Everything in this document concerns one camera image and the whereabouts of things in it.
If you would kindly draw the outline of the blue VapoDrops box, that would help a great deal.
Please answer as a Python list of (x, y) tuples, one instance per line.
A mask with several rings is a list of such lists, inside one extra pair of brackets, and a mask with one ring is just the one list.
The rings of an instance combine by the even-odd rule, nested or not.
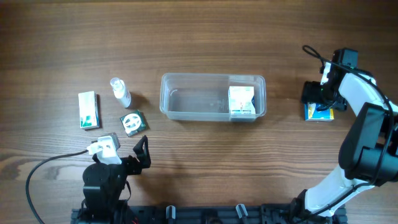
[(318, 111), (319, 107), (320, 107), (320, 105), (318, 103), (304, 104), (305, 121), (333, 121), (334, 120), (334, 113), (331, 108), (324, 110), (324, 111)]

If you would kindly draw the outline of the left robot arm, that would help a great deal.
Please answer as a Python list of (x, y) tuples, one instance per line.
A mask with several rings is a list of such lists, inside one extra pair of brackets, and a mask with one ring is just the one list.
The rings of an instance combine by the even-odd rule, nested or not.
[(139, 223), (128, 200), (121, 200), (120, 195), (124, 189), (131, 189), (129, 175), (139, 175), (151, 165), (148, 138), (143, 136), (133, 147), (134, 157), (119, 157), (119, 148), (114, 133), (99, 137), (87, 147), (95, 163), (83, 172), (85, 199), (72, 223)]

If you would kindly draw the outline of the white green Panadol box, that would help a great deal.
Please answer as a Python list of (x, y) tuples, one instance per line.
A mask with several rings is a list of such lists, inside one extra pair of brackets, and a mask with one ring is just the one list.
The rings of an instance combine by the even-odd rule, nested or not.
[(95, 129), (100, 126), (98, 116), (97, 94), (87, 91), (78, 94), (80, 128)]

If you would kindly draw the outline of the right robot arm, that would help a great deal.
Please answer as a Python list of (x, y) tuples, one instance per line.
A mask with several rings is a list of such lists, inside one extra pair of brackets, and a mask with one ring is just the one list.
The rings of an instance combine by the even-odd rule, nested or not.
[(328, 96), (350, 106), (356, 119), (340, 147), (337, 167), (290, 203), (293, 223), (331, 223), (338, 209), (355, 196), (397, 182), (397, 106), (374, 77), (330, 72), (326, 82), (305, 82), (303, 102), (325, 105)]

